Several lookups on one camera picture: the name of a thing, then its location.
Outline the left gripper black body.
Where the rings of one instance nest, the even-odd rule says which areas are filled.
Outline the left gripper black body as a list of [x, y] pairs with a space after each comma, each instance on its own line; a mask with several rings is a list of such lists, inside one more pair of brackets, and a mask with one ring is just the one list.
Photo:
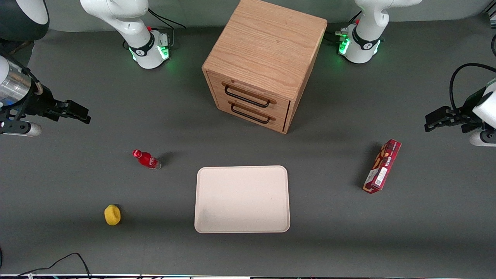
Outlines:
[[483, 87], [471, 94], [462, 106], [457, 107], [454, 102], [453, 88], [450, 87], [449, 99], [452, 109], [449, 111], [451, 116], [449, 117], [448, 126], [461, 125], [461, 130], [464, 134], [479, 128], [483, 131], [490, 131], [490, 125], [486, 124], [484, 120], [473, 112], [476, 105], [481, 102], [486, 89], [487, 87]]

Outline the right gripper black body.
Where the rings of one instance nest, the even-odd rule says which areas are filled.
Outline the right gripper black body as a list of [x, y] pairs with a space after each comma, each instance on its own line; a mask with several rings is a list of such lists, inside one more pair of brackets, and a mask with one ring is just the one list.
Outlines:
[[42, 85], [43, 93], [37, 94], [38, 87], [35, 83], [31, 84], [30, 96], [26, 101], [24, 115], [40, 116], [53, 121], [58, 121], [60, 117], [66, 117], [61, 107], [58, 106], [58, 100], [48, 87]]

